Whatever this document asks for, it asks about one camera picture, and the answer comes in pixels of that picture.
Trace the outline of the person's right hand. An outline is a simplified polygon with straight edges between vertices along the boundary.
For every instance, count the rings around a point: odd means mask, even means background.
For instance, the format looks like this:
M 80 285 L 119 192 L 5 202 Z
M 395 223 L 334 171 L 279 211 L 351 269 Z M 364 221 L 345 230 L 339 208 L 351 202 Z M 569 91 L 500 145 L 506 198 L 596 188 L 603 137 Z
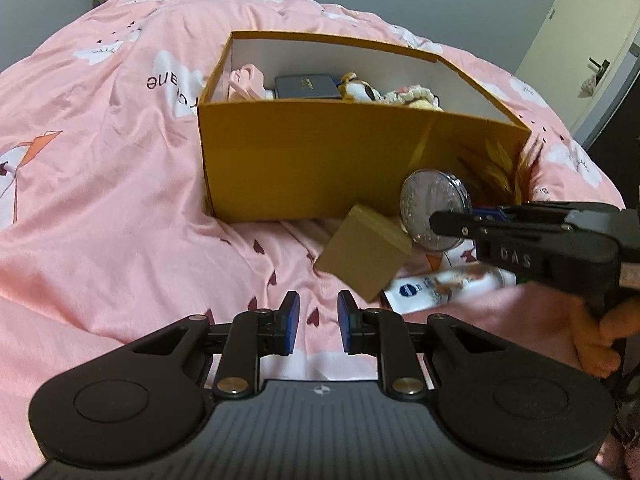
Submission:
M 639 333 L 639 299 L 627 300 L 597 320 L 584 300 L 574 298 L 570 307 L 570 333 L 582 370 L 607 378 L 622 362 L 613 350 L 614 341 Z

